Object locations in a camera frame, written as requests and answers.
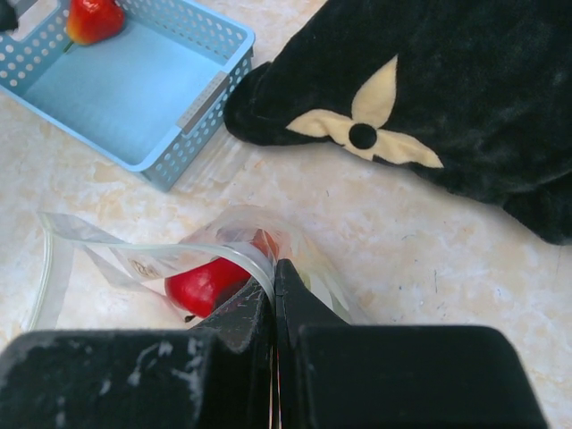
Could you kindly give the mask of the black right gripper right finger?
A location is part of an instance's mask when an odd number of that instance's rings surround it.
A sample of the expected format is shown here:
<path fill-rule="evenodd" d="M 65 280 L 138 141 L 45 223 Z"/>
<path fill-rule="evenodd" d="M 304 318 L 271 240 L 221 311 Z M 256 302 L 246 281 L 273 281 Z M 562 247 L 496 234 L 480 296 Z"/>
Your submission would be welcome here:
<path fill-rule="evenodd" d="M 481 325 L 352 325 L 283 259 L 274 277 L 285 428 L 544 428 L 513 345 Z"/>

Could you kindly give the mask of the red yellow toy pepper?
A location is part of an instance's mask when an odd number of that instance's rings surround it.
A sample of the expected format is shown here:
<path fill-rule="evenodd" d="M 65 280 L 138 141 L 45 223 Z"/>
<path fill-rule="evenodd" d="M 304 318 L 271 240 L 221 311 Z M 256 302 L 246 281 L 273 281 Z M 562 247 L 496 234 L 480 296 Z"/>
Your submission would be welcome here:
<path fill-rule="evenodd" d="M 90 46 L 118 35 L 125 22 L 123 9 L 112 0 L 71 0 L 66 22 L 68 44 Z"/>

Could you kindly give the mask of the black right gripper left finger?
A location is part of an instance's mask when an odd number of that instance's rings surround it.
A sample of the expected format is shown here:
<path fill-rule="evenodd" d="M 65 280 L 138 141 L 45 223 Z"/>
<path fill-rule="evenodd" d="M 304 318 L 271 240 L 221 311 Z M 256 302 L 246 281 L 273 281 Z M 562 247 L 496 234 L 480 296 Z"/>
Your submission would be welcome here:
<path fill-rule="evenodd" d="M 272 339 L 254 282 L 187 330 L 27 333 L 1 356 L 1 425 L 266 428 Z"/>

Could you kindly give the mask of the red toy apple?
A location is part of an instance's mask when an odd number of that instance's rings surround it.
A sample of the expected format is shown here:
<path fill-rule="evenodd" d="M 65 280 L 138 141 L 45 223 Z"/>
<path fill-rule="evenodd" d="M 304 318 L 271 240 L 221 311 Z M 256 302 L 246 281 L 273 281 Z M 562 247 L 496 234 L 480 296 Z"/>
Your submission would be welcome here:
<path fill-rule="evenodd" d="M 231 298 L 251 278 L 239 265 L 216 258 L 164 280 L 169 300 L 191 314 L 206 318 Z"/>

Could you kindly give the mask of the clear dotted zip top bag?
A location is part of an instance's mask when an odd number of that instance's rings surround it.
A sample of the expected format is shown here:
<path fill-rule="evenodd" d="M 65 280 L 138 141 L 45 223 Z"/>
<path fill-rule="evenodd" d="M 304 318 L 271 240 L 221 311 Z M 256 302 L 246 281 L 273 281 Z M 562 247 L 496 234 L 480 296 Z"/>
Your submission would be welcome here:
<path fill-rule="evenodd" d="M 63 320 L 76 251 L 92 261 L 111 287 L 135 296 L 154 282 L 218 257 L 239 265 L 269 292 L 278 261 L 289 259 L 305 286 L 344 321 L 373 321 L 305 232 L 262 207 L 232 206 L 174 244 L 130 244 L 72 214 L 41 212 L 38 217 L 44 230 L 44 266 L 30 330 L 54 329 Z M 258 229 L 269 232 L 279 245 L 276 261 L 251 244 Z"/>

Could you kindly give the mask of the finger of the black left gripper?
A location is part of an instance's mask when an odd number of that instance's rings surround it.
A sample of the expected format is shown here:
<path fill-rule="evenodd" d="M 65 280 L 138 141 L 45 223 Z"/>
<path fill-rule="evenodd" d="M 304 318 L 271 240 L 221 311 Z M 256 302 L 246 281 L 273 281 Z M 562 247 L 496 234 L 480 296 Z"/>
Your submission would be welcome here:
<path fill-rule="evenodd" d="M 15 31 L 19 28 L 15 7 L 8 0 L 0 0 L 0 31 Z"/>

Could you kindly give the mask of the orange toy orange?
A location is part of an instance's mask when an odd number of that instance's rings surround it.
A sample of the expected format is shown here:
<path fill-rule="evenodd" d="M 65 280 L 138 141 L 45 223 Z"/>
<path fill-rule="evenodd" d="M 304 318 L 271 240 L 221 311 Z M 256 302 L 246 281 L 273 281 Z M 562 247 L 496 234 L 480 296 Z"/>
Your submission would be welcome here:
<path fill-rule="evenodd" d="M 278 259 L 280 248 L 269 232 L 258 229 L 251 244 L 268 259 L 274 261 Z"/>

